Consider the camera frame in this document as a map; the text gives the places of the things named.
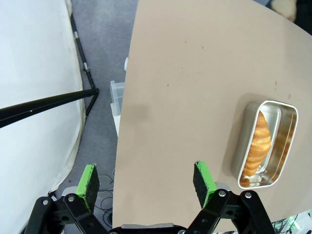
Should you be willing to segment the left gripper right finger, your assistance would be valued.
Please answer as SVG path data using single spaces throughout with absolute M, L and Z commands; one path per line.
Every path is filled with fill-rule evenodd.
M 239 234 L 274 234 L 272 223 L 253 190 L 239 195 L 219 189 L 204 161 L 194 164 L 193 184 L 201 211 L 187 228 L 188 234 L 212 234 L 221 219 L 230 219 Z

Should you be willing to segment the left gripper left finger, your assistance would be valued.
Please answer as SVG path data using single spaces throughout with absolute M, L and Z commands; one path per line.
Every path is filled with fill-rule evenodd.
M 82 234 L 107 234 L 94 215 L 99 186 L 96 165 L 86 165 L 74 193 L 63 195 L 56 201 L 49 196 L 36 200 L 25 232 L 60 234 L 66 225 L 75 224 Z

